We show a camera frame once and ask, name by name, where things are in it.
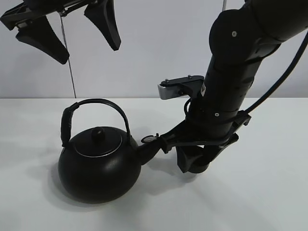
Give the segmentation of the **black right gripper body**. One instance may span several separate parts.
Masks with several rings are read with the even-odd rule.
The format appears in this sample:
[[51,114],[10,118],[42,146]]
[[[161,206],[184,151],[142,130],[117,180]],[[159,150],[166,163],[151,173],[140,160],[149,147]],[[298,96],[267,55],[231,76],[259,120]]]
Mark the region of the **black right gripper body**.
[[195,103],[196,99],[189,98],[183,108],[185,119],[160,136],[160,148],[164,153],[175,147],[181,154],[218,154],[238,141],[236,131],[251,120],[245,110],[238,111],[232,118],[224,118],[223,113],[212,118],[194,117]]

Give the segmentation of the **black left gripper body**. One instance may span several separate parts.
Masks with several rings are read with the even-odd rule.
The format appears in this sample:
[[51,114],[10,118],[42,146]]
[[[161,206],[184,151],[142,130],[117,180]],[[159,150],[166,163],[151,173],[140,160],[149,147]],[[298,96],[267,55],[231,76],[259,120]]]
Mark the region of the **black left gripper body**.
[[83,6],[89,5],[92,7],[102,3],[102,0],[24,0],[7,10],[0,17],[0,21],[9,30],[13,30],[20,23],[33,21],[53,12],[67,16]]

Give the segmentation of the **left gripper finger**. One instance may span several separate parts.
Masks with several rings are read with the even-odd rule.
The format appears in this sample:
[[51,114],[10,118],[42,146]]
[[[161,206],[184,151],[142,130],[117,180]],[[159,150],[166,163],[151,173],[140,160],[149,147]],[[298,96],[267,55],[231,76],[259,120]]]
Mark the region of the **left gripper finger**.
[[19,42],[41,50],[61,64],[67,63],[69,52],[56,36],[46,16],[19,23],[17,28],[16,39]]
[[84,15],[98,28],[109,46],[114,51],[119,50],[121,38],[116,25],[114,1],[96,0],[86,7]]

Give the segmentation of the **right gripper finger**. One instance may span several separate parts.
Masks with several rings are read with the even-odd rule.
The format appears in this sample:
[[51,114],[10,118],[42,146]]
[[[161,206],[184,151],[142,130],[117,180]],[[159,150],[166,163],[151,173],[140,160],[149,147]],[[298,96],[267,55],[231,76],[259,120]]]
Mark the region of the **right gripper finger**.
[[210,163],[230,144],[212,145],[204,147],[192,146],[189,147],[189,168],[190,173],[199,174],[207,170]]
[[202,173],[205,165],[201,164],[203,149],[199,146],[177,146],[177,165],[182,173]]

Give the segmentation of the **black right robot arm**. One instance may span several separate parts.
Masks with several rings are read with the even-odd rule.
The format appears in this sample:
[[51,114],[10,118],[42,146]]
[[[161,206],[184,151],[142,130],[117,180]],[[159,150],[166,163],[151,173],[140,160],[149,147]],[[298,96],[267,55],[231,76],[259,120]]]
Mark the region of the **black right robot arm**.
[[209,33],[212,58],[204,77],[165,80],[164,100],[188,95],[185,120],[162,135],[162,150],[177,150],[184,173],[204,172],[250,121],[240,110],[261,62],[308,27],[305,0],[247,0],[240,9],[222,11]]

